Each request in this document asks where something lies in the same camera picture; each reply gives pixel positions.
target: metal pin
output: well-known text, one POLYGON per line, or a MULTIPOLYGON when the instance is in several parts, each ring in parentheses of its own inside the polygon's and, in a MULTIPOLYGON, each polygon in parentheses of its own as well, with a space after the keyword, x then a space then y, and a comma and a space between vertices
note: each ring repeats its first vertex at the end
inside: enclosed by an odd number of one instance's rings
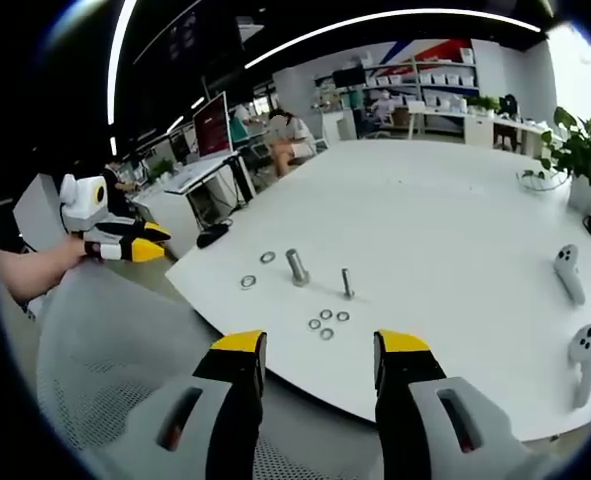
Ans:
POLYGON ((286 252, 286 260, 288 265, 291 267, 293 272, 293 285, 296 287, 303 287, 310 281, 310 275, 304 270, 302 260, 299 258, 299 253, 294 248, 291 248, 286 252))
POLYGON ((355 297, 355 291, 351 286, 351 276, 348 273, 348 268, 342 268, 342 280, 344 280, 344 296, 350 300, 355 297))

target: computer monitor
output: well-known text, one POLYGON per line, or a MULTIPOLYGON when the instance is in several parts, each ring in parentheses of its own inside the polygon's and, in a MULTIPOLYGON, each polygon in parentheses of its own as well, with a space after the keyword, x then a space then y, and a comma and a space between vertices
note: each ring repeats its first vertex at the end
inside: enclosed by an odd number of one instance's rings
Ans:
POLYGON ((337 70, 333 72, 335 87, 352 87, 366 83, 366 74, 363 67, 349 68, 348 70, 337 70))
POLYGON ((200 160, 233 152, 226 92, 220 93, 193 116, 200 160))

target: round table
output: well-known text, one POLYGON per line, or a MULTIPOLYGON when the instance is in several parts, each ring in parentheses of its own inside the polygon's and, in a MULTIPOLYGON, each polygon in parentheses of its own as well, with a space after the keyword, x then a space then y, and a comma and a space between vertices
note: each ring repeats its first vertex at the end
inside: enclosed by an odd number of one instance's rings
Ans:
POLYGON ((566 207, 568 184, 525 191, 536 168, 507 152, 425 141, 342 142, 233 216, 230 232, 193 249, 167 276, 213 327, 268 334, 267 368, 346 412, 374 420, 373 332, 410 333, 448 376, 503 408, 532 440, 591 421, 573 409, 568 344, 591 323, 591 237, 566 207), (579 247, 587 302, 575 306, 553 270, 579 247), (310 283, 293 285, 295 248, 310 283), (274 251, 274 261, 260 256, 274 251), (343 296, 348 268, 355 298, 343 296), (256 284, 240 288, 246 275, 256 284), (333 318, 321 320, 330 309, 333 318), (339 322, 336 314, 350 319, 339 322), (311 319, 334 336, 311 331, 311 319))

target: white vr controller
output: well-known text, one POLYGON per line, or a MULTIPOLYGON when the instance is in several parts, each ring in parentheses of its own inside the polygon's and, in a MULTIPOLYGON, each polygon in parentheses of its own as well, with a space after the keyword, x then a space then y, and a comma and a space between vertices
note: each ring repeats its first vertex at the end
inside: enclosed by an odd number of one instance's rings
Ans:
POLYGON ((582 282, 579 279, 579 270, 577 268, 577 259, 579 250, 575 245, 566 245, 555 257, 555 272, 564 283, 566 290, 578 305, 586 303, 586 295, 582 288, 582 282))
POLYGON ((581 408, 591 395, 591 324, 580 328, 568 347, 568 359, 572 365, 580 364, 580 380, 573 405, 581 408))

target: computer mouse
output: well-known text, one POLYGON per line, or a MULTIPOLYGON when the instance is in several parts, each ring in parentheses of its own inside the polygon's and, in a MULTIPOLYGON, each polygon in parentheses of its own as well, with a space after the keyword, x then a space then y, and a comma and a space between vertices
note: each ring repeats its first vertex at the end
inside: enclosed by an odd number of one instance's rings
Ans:
POLYGON ((216 223, 204 229, 197 237, 197 247, 206 248, 211 243, 215 242, 222 235, 228 232, 228 225, 225 223, 216 223))

